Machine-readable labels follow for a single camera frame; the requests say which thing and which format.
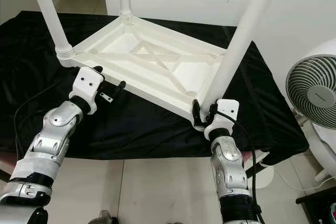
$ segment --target black tablecloth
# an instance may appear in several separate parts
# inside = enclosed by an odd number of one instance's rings
[[[116,17],[59,14],[59,18],[69,42],[76,45]],[[149,20],[223,48],[227,48],[235,31],[235,27]],[[75,75],[71,68],[59,64],[41,13],[21,12],[0,26],[0,152],[15,151],[13,115],[18,106],[67,77],[23,109],[19,117],[23,123],[19,126],[21,141],[27,148],[42,127],[44,113],[67,100]],[[270,151],[265,164],[275,164],[308,148],[301,128],[254,43],[224,97],[239,101],[238,121],[258,149]],[[238,127],[234,127],[234,138],[242,151],[250,150]],[[67,156],[118,159],[210,154],[209,142],[188,120],[124,91],[113,106],[87,116],[78,125]]]

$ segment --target electric fan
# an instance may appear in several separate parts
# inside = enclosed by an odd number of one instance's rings
[[[336,176],[336,38],[290,69],[286,89],[294,108],[311,121],[319,136],[320,141],[308,137],[312,153],[324,168],[315,180]]]

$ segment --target cable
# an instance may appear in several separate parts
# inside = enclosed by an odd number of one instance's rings
[[[233,118],[231,118],[230,116],[223,114],[222,112],[217,111],[217,114],[225,117],[226,119],[229,119],[231,122],[233,122],[234,124],[238,125],[241,129],[241,131],[244,133],[245,137],[247,138],[247,140],[250,142],[251,144],[251,148],[252,148],[252,160],[253,160],[253,173],[252,173],[252,198],[253,198],[253,204],[254,204],[254,208],[255,211],[257,213],[257,216],[259,218],[259,221],[262,224],[265,224],[265,221],[263,219],[263,217],[261,216],[261,209],[258,206],[257,203],[257,193],[256,193],[256,176],[257,176],[257,171],[256,171],[256,153],[255,153],[255,147],[254,147],[254,141],[252,138],[249,137],[246,129],[240,124],[238,123],[236,120],[234,120]]]
[[[22,126],[24,125],[24,123],[33,115],[38,115],[40,113],[46,113],[47,112],[47,109],[43,109],[43,110],[38,110],[38,111],[35,111],[34,113],[32,114],[29,114],[27,115],[25,118],[23,118],[21,120],[21,122],[19,123],[19,126],[18,126],[18,130],[20,131],[20,129],[22,128]]]
[[[325,181],[323,181],[319,186],[317,187],[312,187],[312,188],[308,188],[308,189],[301,189],[301,188],[297,188],[295,186],[291,186],[287,180],[284,178],[284,176],[281,174],[281,172],[279,172],[275,167],[274,167],[274,170],[276,171],[276,173],[282,178],[282,180],[292,189],[295,189],[295,190],[299,190],[299,191],[309,191],[309,190],[314,190],[314,189],[318,189],[320,188],[321,186],[323,186],[326,182],[332,180],[332,179],[336,179],[336,177],[330,177],[330,178],[327,178]]]
[[[52,85],[50,85],[49,87],[43,89],[41,92],[38,92],[36,95],[32,96],[31,98],[29,98],[28,100],[26,100],[24,103],[22,103],[19,108],[16,110],[15,114],[14,114],[14,132],[15,132],[15,146],[16,146],[16,154],[17,154],[17,160],[20,160],[23,158],[24,156],[24,149],[23,146],[20,142],[20,136],[19,136],[19,130],[18,130],[18,118],[17,116],[19,115],[19,111],[28,103],[32,102],[32,100],[36,99],[37,97],[39,97],[40,95],[44,94],[45,92],[47,92],[48,90],[54,88],[57,85],[60,85],[65,79],[62,79],[61,81],[58,81]]]

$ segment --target fan grille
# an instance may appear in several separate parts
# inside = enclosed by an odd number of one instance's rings
[[[336,103],[322,108],[308,98],[308,91],[316,86],[329,90],[332,96],[335,94],[335,57],[311,57],[297,63],[287,76],[286,88],[290,101],[304,116],[323,127],[336,129]]]

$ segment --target black cable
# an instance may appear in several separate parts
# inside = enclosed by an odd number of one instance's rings
[[[41,92],[38,92],[36,95],[32,96],[28,100],[26,100],[24,103],[22,103],[16,110],[14,114],[14,132],[15,132],[15,146],[16,146],[16,154],[17,154],[17,160],[20,160],[24,157],[24,149],[22,146],[22,143],[20,141],[20,136],[19,136],[19,130],[18,130],[18,118],[17,116],[19,115],[19,111],[28,103],[32,102],[32,100],[36,99],[40,95],[44,94],[45,92],[49,91],[50,89],[54,88],[57,85],[60,85],[62,82],[64,82],[65,79],[58,81],[49,87],[43,89]]]
[[[35,111],[35,112],[33,112],[33,113],[27,115],[27,116],[26,116],[25,118],[23,118],[23,119],[21,120],[21,122],[19,123],[18,131],[20,131],[20,129],[21,129],[21,128],[23,127],[23,125],[25,124],[25,122],[26,122],[31,116],[33,116],[33,115],[38,115],[38,114],[43,113],[43,112],[46,113],[47,110],[48,110],[48,109],[42,109],[42,110],[38,110],[38,111]]]
[[[231,118],[230,116],[223,114],[222,112],[217,111],[217,114],[229,119],[231,122],[233,122],[234,124],[237,124],[241,131],[243,132],[243,134],[245,135],[245,137],[247,138],[247,140],[250,142],[251,144],[251,148],[252,148],[252,160],[253,160],[253,173],[252,173],[252,198],[253,198],[253,204],[254,204],[254,209],[257,213],[257,216],[259,218],[259,221],[262,224],[265,224],[263,217],[261,216],[261,210],[260,207],[258,206],[257,203],[257,193],[256,193],[256,176],[257,176],[257,171],[256,171],[256,152],[255,152],[255,146],[254,146],[254,141],[252,138],[249,137],[246,129],[240,124],[238,123],[236,120],[234,120],[233,118]]]

